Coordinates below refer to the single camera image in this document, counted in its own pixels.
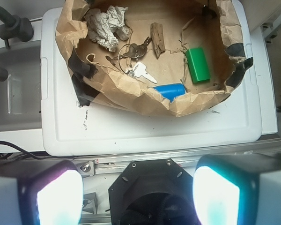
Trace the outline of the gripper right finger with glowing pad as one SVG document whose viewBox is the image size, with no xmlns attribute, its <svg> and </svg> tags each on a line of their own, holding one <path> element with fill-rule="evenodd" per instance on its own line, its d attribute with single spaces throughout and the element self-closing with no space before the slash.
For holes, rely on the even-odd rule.
<svg viewBox="0 0 281 225">
<path fill-rule="evenodd" d="M 204 155 L 192 194 L 203 225 L 281 225 L 281 153 Z"/>
</svg>

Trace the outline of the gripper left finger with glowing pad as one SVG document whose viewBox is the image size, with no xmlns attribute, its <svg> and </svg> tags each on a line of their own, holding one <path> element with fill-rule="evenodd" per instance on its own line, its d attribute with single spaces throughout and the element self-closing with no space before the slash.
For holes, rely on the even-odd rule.
<svg viewBox="0 0 281 225">
<path fill-rule="evenodd" d="M 82 202 L 72 161 L 0 160 L 0 225 L 77 225 Z"/>
</svg>

